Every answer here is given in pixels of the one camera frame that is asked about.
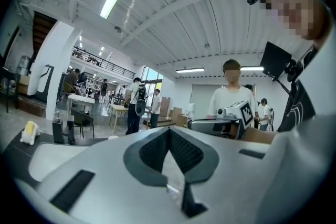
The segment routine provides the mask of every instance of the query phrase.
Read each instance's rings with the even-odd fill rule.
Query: black shirt
[[[303,66],[306,67],[317,54],[315,47],[307,53],[303,59]],[[290,131],[294,126],[315,115],[314,107],[306,93],[303,85],[299,82],[298,91],[295,95],[291,110],[284,117],[278,132]]]

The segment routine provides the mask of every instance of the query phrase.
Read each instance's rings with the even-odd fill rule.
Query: black chair
[[[84,130],[83,127],[92,127],[92,135],[95,137],[95,125],[93,124],[93,117],[85,114],[83,111],[79,111],[77,109],[71,109],[71,115],[74,116],[74,127],[79,127],[79,133],[82,134],[82,138],[84,138]]]
[[[19,81],[21,78],[20,74],[15,74],[12,73],[9,69],[5,68],[5,67],[0,67],[0,81],[2,80],[2,78],[5,78],[7,80],[5,89],[0,88],[0,95],[1,93],[5,94],[6,96],[6,110],[8,113],[8,99],[9,98],[14,98],[15,99],[15,107],[16,109],[19,108],[19,102],[18,102],[18,85],[19,85]],[[15,81],[15,85],[10,84],[10,81]]]

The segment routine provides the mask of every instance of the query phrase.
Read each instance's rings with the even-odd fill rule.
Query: black railing
[[[90,54],[87,51],[84,51],[84,50],[82,50],[78,47],[73,47],[72,48],[71,55],[73,57],[78,58],[78,59],[89,62],[89,63],[91,63],[95,66],[107,69],[107,70],[111,71],[112,73],[122,75],[122,76],[125,76],[125,77],[130,78],[130,79],[134,78],[134,75],[135,75],[134,72],[132,72],[130,70],[127,70],[127,69],[124,69],[120,66],[117,66],[117,65],[115,65],[115,64],[113,64],[109,61],[106,61],[106,60],[100,58],[99,56]]]

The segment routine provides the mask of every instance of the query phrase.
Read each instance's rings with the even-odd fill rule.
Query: backpack
[[[103,87],[101,88],[101,96],[105,96],[106,95],[106,89],[107,89],[107,83],[103,84]]]

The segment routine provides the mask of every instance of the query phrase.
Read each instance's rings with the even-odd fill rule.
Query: yellow object
[[[30,135],[33,135],[34,127],[35,127],[34,122],[33,121],[28,121],[27,125],[26,125],[26,128],[25,128],[25,132],[30,134]]]

